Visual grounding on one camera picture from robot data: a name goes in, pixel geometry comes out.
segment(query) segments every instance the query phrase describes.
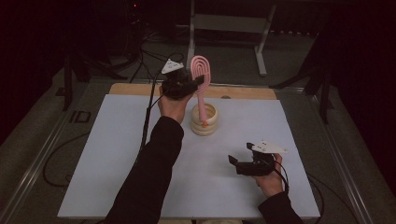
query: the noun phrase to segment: black long-sleeve shirt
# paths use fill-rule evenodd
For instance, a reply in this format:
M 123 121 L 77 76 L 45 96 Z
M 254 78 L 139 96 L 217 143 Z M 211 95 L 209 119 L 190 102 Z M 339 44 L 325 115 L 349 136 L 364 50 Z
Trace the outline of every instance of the black long-sleeve shirt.
M 183 136 L 175 120 L 160 117 L 107 214 L 106 224 L 158 223 Z M 266 200 L 259 209 L 267 223 L 303 223 L 284 193 Z

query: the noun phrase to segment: person's left hand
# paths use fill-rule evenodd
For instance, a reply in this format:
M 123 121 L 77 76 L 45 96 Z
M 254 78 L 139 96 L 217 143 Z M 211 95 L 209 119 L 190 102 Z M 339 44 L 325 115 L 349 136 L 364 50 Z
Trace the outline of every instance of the person's left hand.
M 160 87 L 160 94 L 163 94 L 163 88 Z M 174 119 L 178 123 L 181 123 L 184 119 L 186 113 L 186 105 L 193 93 L 185 96 L 180 100 L 174 100 L 167 96 L 163 96 L 158 102 L 158 107 L 160 108 L 161 116 L 166 116 L 168 118 Z

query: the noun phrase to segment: pink spatula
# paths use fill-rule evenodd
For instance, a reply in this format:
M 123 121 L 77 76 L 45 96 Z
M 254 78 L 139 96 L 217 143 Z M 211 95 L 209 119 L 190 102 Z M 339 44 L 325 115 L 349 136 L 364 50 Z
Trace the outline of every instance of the pink spatula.
M 210 65 L 206 58 L 203 56 L 196 55 L 191 60 L 191 76 L 195 80 L 200 76 L 204 76 L 204 83 L 198 86 L 197 93 L 198 107 L 199 107 L 199 118 L 202 122 L 202 126 L 207 126 L 207 115 L 204 101 L 204 91 L 210 84 Z

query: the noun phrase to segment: person's right arm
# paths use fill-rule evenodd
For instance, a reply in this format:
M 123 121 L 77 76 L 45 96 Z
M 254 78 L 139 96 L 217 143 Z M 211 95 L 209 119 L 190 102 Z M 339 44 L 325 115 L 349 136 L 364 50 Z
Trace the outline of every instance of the person's right arm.
M 282 157 L 274 154 L 276 158 L 276 169 L 280 172 Z M 299 224 L 303 223 L 301 218 L 291 207 L 288 193 L 283 190 L 282 178 L 272 172 L 269 175 L 253 176 L 256 183 L 260 186 L 262 193 L 267 197 L 259 210 L 268 224 Z

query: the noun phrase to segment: dark background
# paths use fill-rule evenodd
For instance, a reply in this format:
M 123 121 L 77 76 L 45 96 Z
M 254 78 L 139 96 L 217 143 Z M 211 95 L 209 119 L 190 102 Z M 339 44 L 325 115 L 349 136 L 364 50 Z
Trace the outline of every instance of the dark background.
M 105 62 L 109 54 L 125 53 L 120 51 L 125 41 L 131 44 L 126 53 L 134 54 L 137 50 L 138 45 L 133 43 L 138 42 L 139 35 L 125 29 L 131 20 L 142 19 L 169 36 L 175 35 L 176 23 L 189 24 L 190 1 L 138 1 L 138 7 L 128 5 L 126 14 L 126 1 L 111 1 L 113 7 L 107 2 L 1 2 L 0 144 L 51 86 L 51 79 L 63 67 L 64 54 L 71 45 Z M 262 1 L 227 1 L 226 6 L 232 7 L 213 6 L 213 1 L 197 2 L 201 3 L 196 11 L 204 13 L 212 10 L 235 16 L 261 15 L 251 6 Z M 394 8 L 388 2 L 375 1 L 351 5 L 334 1 L 284 1 L 279 3 L 272 27 L 275 34 L 285 31 L 316 36 L 321 31 L 305 65 L 327 62 L 332 84 L 338 88 L 393 193 L 396 189 L 393 178 L 396 18 L 391 10 Z M 128 39 L 125 34 L 134 38 Z

